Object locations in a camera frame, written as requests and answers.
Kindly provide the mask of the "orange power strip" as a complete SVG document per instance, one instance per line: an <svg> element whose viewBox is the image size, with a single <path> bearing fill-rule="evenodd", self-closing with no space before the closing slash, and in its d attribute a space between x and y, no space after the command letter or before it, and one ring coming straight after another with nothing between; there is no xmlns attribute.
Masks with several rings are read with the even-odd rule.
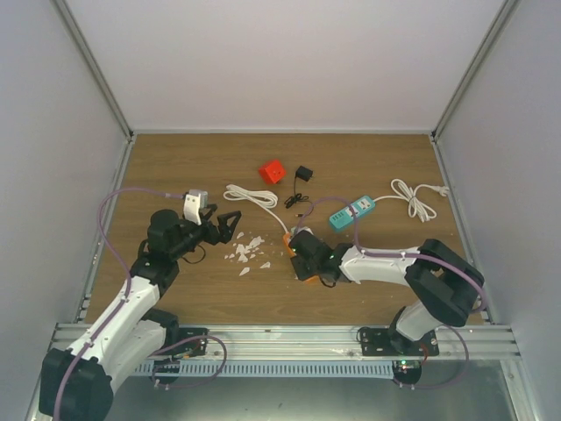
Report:
<svg viewBox="0 0 561 421"><path fill-rule="evenodd" d="M289 241L291 240L291 233L290 232L285 233L282 237L282 240L283 240L283 243L284 243L286 249L288 250L289 258L293 258L295 256L295 252L289 246ZM320 283L320 278L317 275L314 275L314 276L311 276L311 277L307 278L303 282L305 284L308 284L308 285L319 284Z"/></svg>

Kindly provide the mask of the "red cube adapter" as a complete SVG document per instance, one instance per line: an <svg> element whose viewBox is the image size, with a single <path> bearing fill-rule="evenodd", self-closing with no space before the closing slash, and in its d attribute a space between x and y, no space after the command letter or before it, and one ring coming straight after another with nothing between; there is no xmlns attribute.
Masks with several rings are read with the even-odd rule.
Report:
<svg viewBox="0 0 561 421"><path fill-rule="evenodd" d="M259 176L265 184L273 185L280 182L287 174L282 163L275 159L266 162L258 169Z"/></svg>

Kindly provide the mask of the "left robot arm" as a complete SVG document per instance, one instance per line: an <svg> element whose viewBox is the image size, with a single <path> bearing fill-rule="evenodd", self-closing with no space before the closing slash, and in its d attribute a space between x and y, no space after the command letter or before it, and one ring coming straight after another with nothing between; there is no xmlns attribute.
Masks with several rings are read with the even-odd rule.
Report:
<svg viewBox="0 0 561 421"><path fill-rule="evenodd" d="M178 318L155 305L179 274L179 261L202 243L228 243L242 213L211 221L217 207L179 216L152 214L123 287L102 315L64 350L51 349L40 373L39 412L54 420L103 420L115 394L153 353L170 354L181 343Z"/></svg>

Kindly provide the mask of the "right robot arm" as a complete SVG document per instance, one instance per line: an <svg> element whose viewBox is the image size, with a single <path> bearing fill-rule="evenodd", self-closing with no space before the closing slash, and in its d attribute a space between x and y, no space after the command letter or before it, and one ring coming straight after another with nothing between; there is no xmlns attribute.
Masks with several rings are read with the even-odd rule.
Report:
<svg viewBox="0 0 561 421"><path fill-rule="evenodd" d="M417 300L400 309L381 334L392 353L416 355L423 349L423 339L437 327L463 327L472 312L485 308L483 275L436 239L402 250L351 243L331 248L311 230L302 229L288 234L285 243L302 282L317 278L332 288L340 282L376 281L413 291Z"/></svg>

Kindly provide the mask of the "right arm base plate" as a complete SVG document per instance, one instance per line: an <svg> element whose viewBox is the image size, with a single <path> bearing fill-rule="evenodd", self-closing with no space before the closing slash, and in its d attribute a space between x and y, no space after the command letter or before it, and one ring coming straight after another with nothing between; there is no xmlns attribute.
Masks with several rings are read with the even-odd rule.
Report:
<svg viewBox="0 0 561 421"><path fill-rule="evenodd" d="M430 331L418 341L390 334L388 327L360 327L356 339L363 356L368 357L424 357L440 354L436 333Z"/></svg>

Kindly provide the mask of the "aluminium front rail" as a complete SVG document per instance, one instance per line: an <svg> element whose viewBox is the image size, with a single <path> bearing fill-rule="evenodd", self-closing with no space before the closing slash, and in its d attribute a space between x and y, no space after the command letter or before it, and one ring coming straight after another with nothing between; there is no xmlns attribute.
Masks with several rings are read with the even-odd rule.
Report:
<svg viewBox="0 0 561 421"><path fill-rule="evenodd" d="M229 360L368 360L353 325L209 325ZM440 327L432 360L519 360L514 334L504 325L475 325L458 334Z"/></svg>

